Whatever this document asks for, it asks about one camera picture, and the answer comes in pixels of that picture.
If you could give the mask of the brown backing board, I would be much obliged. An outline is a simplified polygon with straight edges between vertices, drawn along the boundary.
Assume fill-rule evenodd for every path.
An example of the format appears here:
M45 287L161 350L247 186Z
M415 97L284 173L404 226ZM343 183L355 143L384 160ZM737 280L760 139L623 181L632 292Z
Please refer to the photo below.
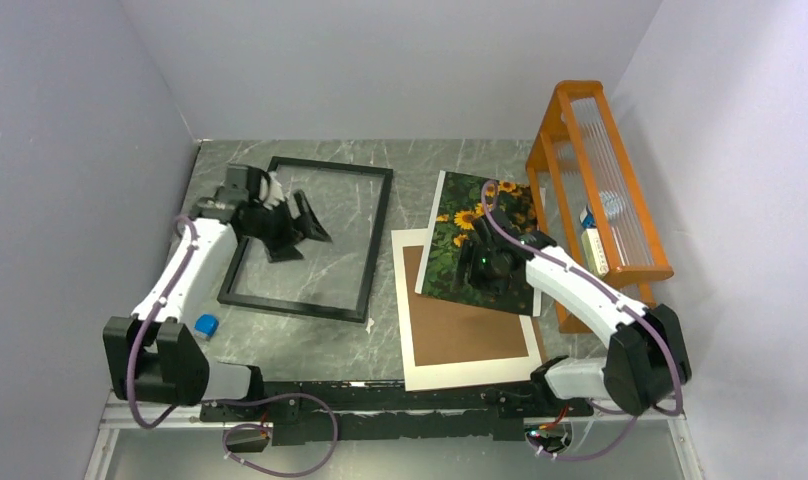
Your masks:
M400 325L416 366L540 356L536 335L527 336L523 328L532 324L529 319L417 294L422 250L402 249L407 317Z

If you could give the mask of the white mat backing board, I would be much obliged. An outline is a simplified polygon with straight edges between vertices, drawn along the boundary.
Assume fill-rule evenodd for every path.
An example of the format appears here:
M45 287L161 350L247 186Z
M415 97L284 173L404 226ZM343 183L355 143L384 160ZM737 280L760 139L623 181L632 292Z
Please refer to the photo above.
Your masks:
M426 229L391 234L405 389L527 381L547 359L534 318L415 292Z

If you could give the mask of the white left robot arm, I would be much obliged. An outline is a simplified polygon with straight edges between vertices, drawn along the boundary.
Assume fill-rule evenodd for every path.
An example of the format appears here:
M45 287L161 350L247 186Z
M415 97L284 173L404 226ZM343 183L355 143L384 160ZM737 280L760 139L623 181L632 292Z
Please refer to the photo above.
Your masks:
M304 191L287 191L276 173L228 166L223 182L178 219L180 242L146 297L127 316L112 317L102 339L116 396L187 406L226 400L242 420L257 418L266 393L257 370L208 357L192 331L199 306L243 239L263 242L274 261L299 260L306 239L330 241Z

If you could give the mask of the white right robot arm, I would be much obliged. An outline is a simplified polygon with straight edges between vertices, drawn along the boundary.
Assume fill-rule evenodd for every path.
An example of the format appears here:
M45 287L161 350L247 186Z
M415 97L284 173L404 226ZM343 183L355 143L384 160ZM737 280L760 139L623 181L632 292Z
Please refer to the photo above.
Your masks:
M536 411L552 415L567 401L584 399L611 401L633 416L650 409L682 413L691 366L670 307L650 307L617 291L540 231L512 234L500 209L477 218L474 231L461 248L456 283L504 296L522 280L565 307L607 349L603 357L562 358L534 370L529 397Z

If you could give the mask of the sunflower photo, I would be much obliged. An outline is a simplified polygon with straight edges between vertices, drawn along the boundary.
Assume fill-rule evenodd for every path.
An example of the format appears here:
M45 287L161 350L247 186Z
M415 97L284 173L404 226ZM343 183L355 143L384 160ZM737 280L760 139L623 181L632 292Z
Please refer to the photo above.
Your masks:
M476 223L484 218L484 202L498 199L508 219L505 230L518 236L537 227L531 188L527 184L494 180L486 191L485 177L442 170L431 207L429 237L422 254L415 291L431 298L474 307L537 317L543 313L542 294L515 275L504 293L479 290L457 276L461 254L478 241Z

